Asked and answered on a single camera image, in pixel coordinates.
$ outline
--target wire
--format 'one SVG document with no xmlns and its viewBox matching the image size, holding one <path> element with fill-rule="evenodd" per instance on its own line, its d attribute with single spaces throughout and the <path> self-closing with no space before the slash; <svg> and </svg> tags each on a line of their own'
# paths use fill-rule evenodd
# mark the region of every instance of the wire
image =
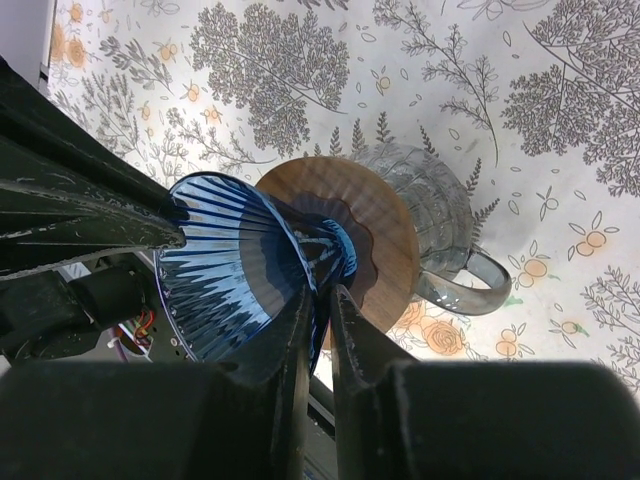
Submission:
<svg viewBox="0 0 640 480">
<path fill-rule="evenodd" d="M 115 342 L 113 343 L 113 348 L 116 351 L 116 355 L 118 355 L 118 358 L 121 361 L 128 363 L 129 359 L 127 358 L 126 353 L 124 353 L 124 350 L 122 349 L 122 343 L 120 343 L 120 336 L 118 335 L 117 330 L 115 328 L 110 328 L 109 336 L 115 340 Z"/>
<path fill-rule="evenodd" d="M 136 326 L 137 326 L 136 320 L 137 318 L 133 320 L 127 320 L 126 322 L 118 325 L 118 327 L 120 327 L 120 331 L 122 332 L 123 336 L 126 337 L 128 340 L 131 340 L 133 345 L 140 349 L 139 354 L 145 355 L 145 349 L 148 349 L 151 346 L 151 342 L 147 341 L 148 343 L 143 345 L 136 344 L 135 337 L 134 337 L 134 333 L 136 331 Z"/>
<path fill-rule="evenodd" d="M 145 324 L 142 324 L 142 322 L 145 319 L 146 316 L 146 312 L 149 312 L 149 318 L 147 319 Z M 151 325 L 153 325 L 153 321 L 156 319 L 156 315 L 153 312 L 153 310 L 143 310 L 142 313 L 140 314 L 140 319 L 136 322 L 137 326 L 136 329 L 133 332 L 133 341 L 135 342 L 136 345 L 138 346 L 145 346 L 143 343 L 140 342 L 140 340 L 147 340 L 147 337 L 149 336 L 149 328 L 151 327 Z"/>
</svg>

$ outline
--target gray tree print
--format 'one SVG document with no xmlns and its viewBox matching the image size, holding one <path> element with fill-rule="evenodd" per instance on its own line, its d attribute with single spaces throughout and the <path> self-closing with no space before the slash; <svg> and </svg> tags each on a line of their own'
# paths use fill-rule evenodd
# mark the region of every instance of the gray tree print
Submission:
<svg viewBox="0 0 640 480">
<path fill-rule="evenodd" d="M 447 0 L 442 2 L 442 10 Z M 462 0 L 458 8 L 462 10 L 476 10 L 473 20 L 477 20 L 483 13 L 488 20 L 495 20 L 502 15 L 505 9 L 516 12 L 535 10 L 549 3 L 550 0 Z"/>
<path fill-rule="evenodd" d="M 503 112 L 528 155 L 584 147 L 614 197 L 640 197 L 639 11 L 638 0 L 560 0 L 528 30 L 558 63 L 512 81 Z"/>
<path fill-rule="evenodd" d="M 115 155 L 140 150 L 140 129 L 134 113 L 134 94 L 125 75 L 92 74 L 82 78 L 82 99 L 88 112 L 99 112 L 95 137 Z"/>
<path fill-rule="evenodd" d="M 187 122 L 177 108 L 167 112 L 169 125 L 176 131 L 178 137 L 185 142 L 200 148 L 198 158 L 206 162 L 217 160 L 218 167 L 223 173 L 238 174 L 242 165 L 263 165 L 273 160 L 257 161 L 253 155 L 240 145 L 235 132 L 229 134 L 230 146 L 223 144 L 218 138 L 215 127 L 204 131 L 197 120 Z"/>
<path fill-rule="evenodd" d="M 331 29 L 318 26 L 312 11 L 304 19 L 280 17 L 253 4 L 244 21 L 218 3 L 198 15 L 191 36 L 193 67 L 209 71 L 214 100 L 249 106 L 249 125 L 258 148 L 291 156 L 309 140 L 306 107 L 315 103 L 337 112 L 347 83 L 349 54 Z"/>
<path fill-rule="evenodd" d="M 451 100 L 442 103 L 440 108 L 443 112 L 448 111 L 453 115 L 464 115 L 476 128 L 487 130 L 491 134 L 497 165 L 498 141 L 488 105 L 498 99 L 498 87 L 491 85 L 498 75 L 488 58 L 482 55 L 472 62 L 462 58 L 462 50 L 467 42 L 462 37 L 458 25 L 449 27 L 450 33 L 444 44 L 438 43 L 429 33 L 431 24 L 413 3 L 401 6 L 398 0 L 376 0 L 373 13 L 376 24 L 386 25 L 394 30 L 402 28 L 409 36 L 408 40 L 402 42 L 402 51 L 409 56 L 423 53 L 440 56 L 440 61 L 435 65 L 426 62 L 422 69 L 424 81 L 443 78 L 467 94 L 468 98 L 452 97 Z"/>
<path fill-rule="evenodd" d="M 58 90 L 49 98 L 59 110 L 62 110 L 71 120 L 76 122 L 83 130 L 89 132 L 91 124 L 87 118 L 86 111 L 77 103 L 69 100 L 69 97 L 63 90 Z"/>
<path fill-rule="evenodd" d="M 431 138 L 427 134 L 427 131 L 422 125 L 419 125 L 420 136 L 422 137 L 422 148 L 429 152 L 431 155 L 439 158 L 440 154 L 436 152 L 435 147 L 431 142 Z M 378 116 L 377 128 L 376 128 L 376 140 L 378 143 L 391 143 L 394 142 L 396 137 L 391 134 L 391 128 L 389 127 L 389 121 L 387 118 L 387 112 L 381 112 Z M 360 127 L 360 119 L 356 119 L 353 124 L 353 129 L 351 132 L 351 151 L 348 151 L 349 147 L 342 147 L 342 143 L 340 141 L 340 128 L 335 127 L 333 132 L 331 133 L 331 138 L 329 140 L 328 152 L 331 157 L 344 157 L 349 158 L 350 156 L 357 155 L 365 148 L 368 148 L 369 144 L 366 142 L 365 136 L 362 133 L 362 129 Z M 316 157 L 322 156 L 322 150 L 320 149 L 320 145 L 315 144 L 313 155 Z M 303 157 L 308 157 L 309 153 L 307 151 L 303 152 Z M 469 200 L 473 201 L 473 195 L 478 187 L 480 181 L 480 173 L 482 170 L 482 159 L 478 158 L 476 161 L 476 165 L 469 175 L 469 179 L 465 183 L 465 187 L 467 190 L 467 195 L 469 196 Z M 477 244 L 480 241 L 480 236 L 482 234 L 482 228 L 484 224 L 487 222 L 491 214 L 494 212 L 498 204 L 500 203 L 500 199 L 496 198 L 486 207 L 482 207 L 473 212 L 473 233 L 472 233 L 472 241 Z"/>
<path fill-rule="evenodd" d="M 322 0 L 298 0 L 300 5 L 304 5 L 307 8 L 319 7 L 322 5 Z M 335 10 L 335 7 L 340 7 L 343 10 L 349 10 L 347 6 L 349 0 L 324 0 L 324 4 L 331 10 Z"/>
<path fill-rule="evenodd" d="M 604 276 L 585 287 L 581 293 L 585 307 L 591 311 L 600 328 L 623 333 L 617 344 L 607 345 L 611 352 L 608 364 L 632 393 L 640 391 L 640 284 L 618 267 L 609 266 Z M 601 358 L 596 361 L 606 365 Z"/>
<path fill-rule="evenodd" d="M 131 80 L 145 90 L 154 90 L 156 83 L 160 83 L 171 93 L 173 78 L 167 66 L 156 55 L 147 55 L 138 40 L 131 40 L 123 50 L 118 39 L 108 37 L 100 42 L 100 51 L 113 60 L 118 70 L 128 71 Z"/>
<path fill-rule="evenodd" d="M 166 0 L 142 0 L 140 6 L 147 9 L 147 15 L 153 15 L 154 17 L 159 17 L 162 13 L 175 15 L 180 11 L 180 6 L 177 3 Z"/>
<path fill-rule="evenodd" d="M 176 141 L 176 134 L 171 129 L 165 129 L 162 143 L 153 142 L 149 145 L 148 159 L 152 161 L 145 163 L 146 173 L 170 188 L 183 176 L 196 171 L 196 166 L 188 161 L 188 155 L 189 151 L 184 145 Z"/>
</svg>

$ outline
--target red wire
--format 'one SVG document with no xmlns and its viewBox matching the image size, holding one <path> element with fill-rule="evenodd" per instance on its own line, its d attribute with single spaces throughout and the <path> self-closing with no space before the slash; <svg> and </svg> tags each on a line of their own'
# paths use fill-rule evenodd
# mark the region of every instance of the red wire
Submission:
<svg viewBox="0 0 640 480">
<path fill-rule="evenodd" d="M 133 332 L 133 341 L 136 345 L 138 346 L 143 346 L 143 344 L 140 342 L 140 340 L 146 339 L 149 334 L 147 333 L 146 335 L 140 335 L 140 332 L 142 330 L 148 330 L 149 327 L 153 324 L 153 321 L 156 318 L 155 313 L 153 312 L 153 310 L 149 310 L 149 319 L 147 320 L 147 322 L 144 325 L 142 324 L 142 321 L 144 320 L 144 317 L 146 316 L 145 313 L 146 311 L 143 310 L 141 315 L 140 315 L 140 319 L 136 322 L 138 324 L 138 326 L 136 327 L 136 329 Z"/>
</svg>

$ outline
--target floral tablecloth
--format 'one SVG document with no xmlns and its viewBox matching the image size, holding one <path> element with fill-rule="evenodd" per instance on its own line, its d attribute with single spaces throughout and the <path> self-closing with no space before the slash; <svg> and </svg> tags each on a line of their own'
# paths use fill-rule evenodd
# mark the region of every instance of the floral tablecloth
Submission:
<svg viewBox="0 0 640 480">
<path fill-rule="evenodd" d="M 424 146 L 515 286 L 480 318 L 413 304 L 390 337 L 424 359 L 599 362 L 638 394 L 638 0 L 60 0 L 49 86 L 165 186 Z"/>
</svg>

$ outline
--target carafe handle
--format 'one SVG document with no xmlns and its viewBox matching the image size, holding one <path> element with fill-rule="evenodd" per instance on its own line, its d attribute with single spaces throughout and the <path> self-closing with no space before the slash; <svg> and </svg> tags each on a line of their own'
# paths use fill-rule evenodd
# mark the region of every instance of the carafe handle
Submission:
<svg viewBox="0 0 640 480">
<path fill-rule="evenodd" d="M 500 308 L 509 297 L 511 275 L 491 257 L 472 248 L 463 270 L 482 280 L 489 288 L 466 287 L 422 270 L 416 294 L 440 308 L 461 315 L 486 315 Z"/>
</svg>

